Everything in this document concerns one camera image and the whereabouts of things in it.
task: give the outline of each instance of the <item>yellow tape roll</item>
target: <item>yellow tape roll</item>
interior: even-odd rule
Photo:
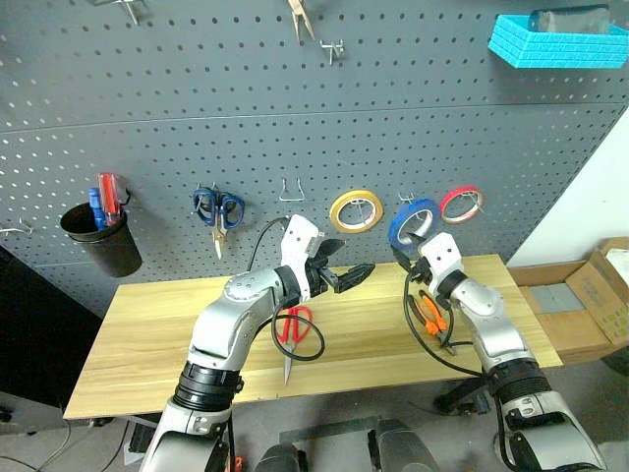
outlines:
[[[372,206],[372,211],[367,215],[365,221],[361,223],[347,223],[341,221],[341,211],[347,205],[355,204],[359,201],[366,201]],[[343,233],[362,233],[372,229],[382,218],[384,209],[382,202],[374,192],[369,190],[352,190],[341,195],[330,207],[330,219],[332,224]]]

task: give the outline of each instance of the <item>wooden tabletop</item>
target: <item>wooden tabletop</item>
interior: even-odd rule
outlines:
[[[561,361],[537,319],[497,255],[465,258],[466,272],[497,288],[507,314],[529,342],[542,367]],[[317,361],[294,361],[284,385],[282,355],[268,327],[257,337],[243,369],[245,388],[235,402],[327,393],[382,385],[465,377],[424,352],[402,314],[405,273],[397,264],[377,265],[360,286],[340,295],[325,293],[308,305],[325,336],[325,353]],[[195,319],[219,297],[228,277],[121,285],[75,387],[65,418],[122,416],[161,411],[173,394],[186,361]],[[411,287],[417,293],[417,285]],[[470,338],[455,312],[453,340]],[[437,342],[425,336],[438,350]],[[453,358],[479,369],[471,346],[459,346]],[[314,353],[312,333],[298,353]]]

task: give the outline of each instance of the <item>red scissors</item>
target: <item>red scissors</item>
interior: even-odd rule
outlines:
[[[302,305],[289,308],[287,315],[298,317],[300,313],[305,314],[305,316],[302,316],[302,318],[306,318],[311,323],[313,322],[313,312],[311,312],[310,308],[304,307]],[[284,328],[281,334],[279,333],[277,334],[277,340],[282,344],[282,347],[284,349],[286,349],[289,352],[293,352],[295,348],[297,347],[297,344],[299,344],[300,342],[304,340],[304,338],[306,337],[306,334],[308,334],[308,331],[310,330],[311,330],[311,327],[307,325],[304,332],[299,333],[299,320],[297,320],[297,318],[289,318],[284,321]],[[291,375],[292,363],[293,363],[293,360],[290,357],[287,356],[284,358],[284,384],[288,382],[288,378]]]

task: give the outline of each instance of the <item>white wall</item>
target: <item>white wall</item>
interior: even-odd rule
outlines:
[[[629,110],[508,266],[577,261],[595,244],[629,236]]]

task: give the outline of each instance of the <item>pegboard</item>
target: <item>pegboard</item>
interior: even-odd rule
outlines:
[[[0,241],[96,313],[118,283],[233,274],[261,227],[299,212],[347,239],[335,265],[392,260],[398,193],[439,201],[474,184],[485,212],[441,224],[465,255],[508,259],[626,105],[619,71],[513,70],[486,49],[494,17],[547,2],[307,2],[314,31],[343,39],[333,66],[297,42],[285,0],[156,2],[131,24],[116,6],[3,2],[0,24]],[[627,4],[612,4],[626,25]],[[144,264],[110,279],[59,228],[98,171],[134,192],[130,228]],[[300,203],[278,198],[286,179]],[[191,215],[197,183],[241,196],[244,225],[223,261]],[[327,214],[359,188],[382,199],[373,230],[342,235]],[[278,230],[257,266],[279,262]]]

